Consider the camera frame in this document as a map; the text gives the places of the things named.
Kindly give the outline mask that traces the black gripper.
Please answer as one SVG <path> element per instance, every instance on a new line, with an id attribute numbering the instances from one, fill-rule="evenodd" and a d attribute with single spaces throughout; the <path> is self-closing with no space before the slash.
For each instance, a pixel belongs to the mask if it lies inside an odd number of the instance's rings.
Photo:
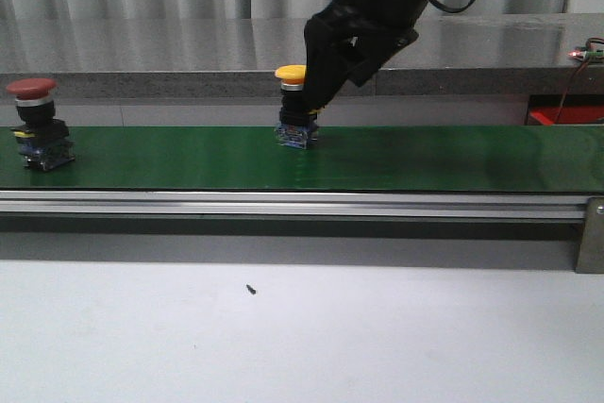
<path id="1" fill-rule="evenodd" d="M 348 79 L 360 87 L 413 44 L 425 0 L 332 0 L 304 28 L 308 111 L 326 106 Z"/>

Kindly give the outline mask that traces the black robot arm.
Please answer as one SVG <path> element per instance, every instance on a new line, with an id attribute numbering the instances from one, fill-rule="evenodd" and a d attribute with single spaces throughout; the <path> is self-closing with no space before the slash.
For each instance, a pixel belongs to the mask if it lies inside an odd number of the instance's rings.
<path id="1" fill-rule="evenodd" d="M 418 38 L 428 0 L 332 0 L 304 28 L 308 110 L 326 106 L 349 80 L 360 87 Z"/>

